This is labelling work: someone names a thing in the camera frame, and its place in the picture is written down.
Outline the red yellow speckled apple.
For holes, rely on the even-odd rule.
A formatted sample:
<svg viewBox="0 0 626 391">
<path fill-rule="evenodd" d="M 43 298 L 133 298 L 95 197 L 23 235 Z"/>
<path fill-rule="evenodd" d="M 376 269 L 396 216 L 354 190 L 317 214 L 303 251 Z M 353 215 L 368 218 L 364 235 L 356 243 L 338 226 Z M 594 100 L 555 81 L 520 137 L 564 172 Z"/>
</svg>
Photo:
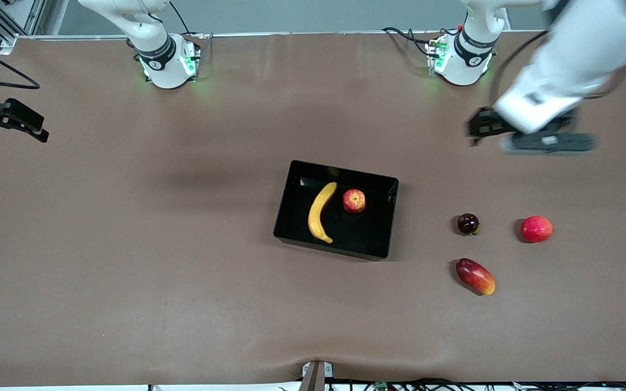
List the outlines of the red yellow speckled apple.
<svg viewBox="0 0 626 391">
<path fill-rule="evenodd" d="M 367 205 L 365 194 L 357 188 L 348 189 L 342 195 L 342 207 L 350 215 L 359 215 Z"/>
</svg>

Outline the black rectangular plastic tray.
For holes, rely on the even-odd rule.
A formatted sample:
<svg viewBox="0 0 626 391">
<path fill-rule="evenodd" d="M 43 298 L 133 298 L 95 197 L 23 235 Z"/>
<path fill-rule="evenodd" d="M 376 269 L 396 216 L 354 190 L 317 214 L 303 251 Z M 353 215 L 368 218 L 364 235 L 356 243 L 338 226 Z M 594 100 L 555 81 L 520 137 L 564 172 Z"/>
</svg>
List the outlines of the black rectangular plastic tray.
<svg viewBox="0 0 626 391">
<path fill-rule="evenodd" d="M 336 183 L 321 209 L 321 227 L 332 238 L 327 243 L 310 232 L 308 217 L 325 186 Z M 289 165 L 280 208 L 273 228 L 274 237 L 298 247 L 377 261 L 389 255 L 393 215 L 399 181 L 392 176 L 348 170 L 293 160 Z M 366 198 L 360 213 L 343 207 L 345 193 L 362 192 Z"/>
</svg>

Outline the yellow banana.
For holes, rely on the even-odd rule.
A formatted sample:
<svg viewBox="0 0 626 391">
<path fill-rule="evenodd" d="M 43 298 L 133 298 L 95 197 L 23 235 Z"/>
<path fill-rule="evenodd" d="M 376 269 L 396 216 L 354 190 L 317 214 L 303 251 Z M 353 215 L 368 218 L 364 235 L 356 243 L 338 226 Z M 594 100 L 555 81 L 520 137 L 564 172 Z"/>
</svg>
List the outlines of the yellow banana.
<svg viewBox="0 0 626 391">
<path fill-rule="evenodd" d="M 323 186 L 320 192 L 316 195 L 313 203 L 311 203 L 308 213 L 308 229 L 310 230 L 311 235 L 324 243 L 333 243 L 333 239 L 329 237 L 324 230 L 321 215 L 325 206 L 328 205 L 335 191 L 337 191 L 337 187 L 338 184 L 334 181 Z"/>
</svg>

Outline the plain red apple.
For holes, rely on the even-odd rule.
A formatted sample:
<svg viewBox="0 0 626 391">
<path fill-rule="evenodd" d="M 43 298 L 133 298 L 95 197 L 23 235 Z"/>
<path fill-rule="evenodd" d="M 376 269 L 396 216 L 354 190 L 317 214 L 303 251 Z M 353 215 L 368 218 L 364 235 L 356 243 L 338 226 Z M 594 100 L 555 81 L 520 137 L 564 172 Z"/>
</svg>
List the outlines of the plain red apple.
<svg viewBox="0 0 626 391">
<path fill-rule="evenodd" d="M 553 232 L 552 223 L 544 216 L 529 216 L 520 224 L 520 235 L 528 243 L 545 242 Z"/>
</svg>

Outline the dark purple plum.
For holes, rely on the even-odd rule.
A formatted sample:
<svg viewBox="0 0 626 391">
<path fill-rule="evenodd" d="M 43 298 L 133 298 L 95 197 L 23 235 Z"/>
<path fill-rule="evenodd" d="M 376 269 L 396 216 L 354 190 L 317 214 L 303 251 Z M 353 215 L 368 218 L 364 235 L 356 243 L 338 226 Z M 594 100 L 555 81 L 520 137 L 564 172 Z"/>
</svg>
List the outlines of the dark purple plum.
<svg viewBox="0 0 626 391">
<path fill-rule="evenodd" d="M 478 235 L 480 230 L 480 220 L 472 213 L 463 213 L 455 221 L 455 227 L 464 236 Z"/>
</svg>

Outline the red yellow mango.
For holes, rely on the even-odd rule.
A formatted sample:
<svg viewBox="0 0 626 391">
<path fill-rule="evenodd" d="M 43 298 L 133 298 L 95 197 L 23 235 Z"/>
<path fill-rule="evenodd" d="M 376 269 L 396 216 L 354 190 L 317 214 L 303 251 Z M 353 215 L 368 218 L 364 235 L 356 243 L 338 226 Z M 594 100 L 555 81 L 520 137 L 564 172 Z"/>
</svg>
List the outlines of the red yellow mango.
<svg viewBox="0 0 626 391">
<path fill-rule="evenodd" d="M 482 295 L 493 295 L 496 280 L 492 273 L 482 265 L 468 258 L 461 258 L 455 263 L 455 272 L 459 279 Z"/>
</svg>

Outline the aluminium frame struts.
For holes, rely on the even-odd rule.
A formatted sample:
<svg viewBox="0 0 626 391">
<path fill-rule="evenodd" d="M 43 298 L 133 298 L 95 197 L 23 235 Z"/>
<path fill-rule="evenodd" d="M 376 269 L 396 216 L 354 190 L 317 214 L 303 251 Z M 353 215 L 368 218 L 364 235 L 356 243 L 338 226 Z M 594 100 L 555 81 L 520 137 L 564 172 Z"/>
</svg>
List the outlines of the aluminium frame struts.
<svg viewBox="0 0 626 391">
<path fill-rule="evenodd" d="M 20 36 L 43 32 L 44 17 L 54 0 L 0 0 L 0 48 L 13 48 Z"/>
</svg>

